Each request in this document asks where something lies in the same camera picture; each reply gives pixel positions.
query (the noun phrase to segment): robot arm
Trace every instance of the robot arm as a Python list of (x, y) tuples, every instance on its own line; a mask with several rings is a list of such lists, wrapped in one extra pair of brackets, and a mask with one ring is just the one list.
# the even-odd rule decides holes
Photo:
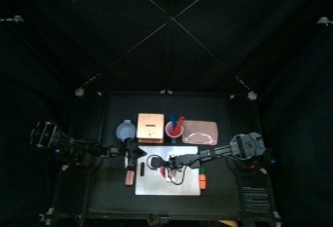
[(185, 154), (169, 157), (167, 161), (165, 161), (162, 157), (154, 156), (150, 160), (150, 167), (153, 169), (166, 167), (171, 170), (180, 170), (182, 167), (197, 169), (204, 162), (217, 158), (232, 157), (242, 161), (262, 155), (264, 152), (265, 146), (262, 136), (258, 133), (252, 132), (249, 134), (236, 135), (229, 142), (229, 145), (201, 151), (198, 154)]

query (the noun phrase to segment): orange box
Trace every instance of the orange box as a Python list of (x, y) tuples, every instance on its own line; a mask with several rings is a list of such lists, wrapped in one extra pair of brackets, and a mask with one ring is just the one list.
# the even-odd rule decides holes
[(138, 116), (138, 141), (141, 143), (163, 143), (165, 140), (165, 115), (139, 114)]

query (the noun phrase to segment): white paper sheet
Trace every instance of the white paper sheet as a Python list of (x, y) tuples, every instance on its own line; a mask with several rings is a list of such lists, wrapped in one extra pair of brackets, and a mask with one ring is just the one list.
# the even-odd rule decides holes
[[(163, 178), (159, 170), (151, 170), (147, 167), (147, 158), (150, 155), (159, 155), (165, 160), (169, 155), (196, 154), (197, 146), (139, 146), (147, 152), (147, 155), (138, 159), (135, 195), (178, 195), (198, 196), (200, 188), (200, 170), (186, 169), (185, 179), (181, 185), (176, 185)], [(145, 175), (141, 176), (141, 163), (145, 163)], [(181, 182), (182, 172), (177, 173), (176, 182)]]

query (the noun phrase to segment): light fixture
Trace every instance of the light fixture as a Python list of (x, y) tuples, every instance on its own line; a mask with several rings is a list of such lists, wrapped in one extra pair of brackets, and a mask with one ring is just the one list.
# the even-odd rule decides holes
[(328, 17), (323, 17), (323, 18), (320, 18), (320, 20), (319, 20), (319, 22), (317, 23), (325, 23), (327, 24), (327, 26), (328, 26), (328, 24), (331, 23), (333, 23), (333, 21), (332, 20), (329, 20), (329, 18)]
[(15, 16), (14, 18), (0, 19), (0, 22), (2, 21), (14, 21), (15, 23), (18, 23), (18, 22), (24, 22), (24, 18), (22, 16)]

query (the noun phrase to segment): black backdrop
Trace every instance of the black backdrop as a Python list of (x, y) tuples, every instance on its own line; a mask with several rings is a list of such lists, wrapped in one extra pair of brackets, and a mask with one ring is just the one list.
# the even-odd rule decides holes
[(0, 0), (0, 220), (50, 205), (51, 180), (24, 138), (66, 130), (75, 89), (260, 95), (280, 158), (277, 208), (289, 226), (329, 225), (333, 0)]

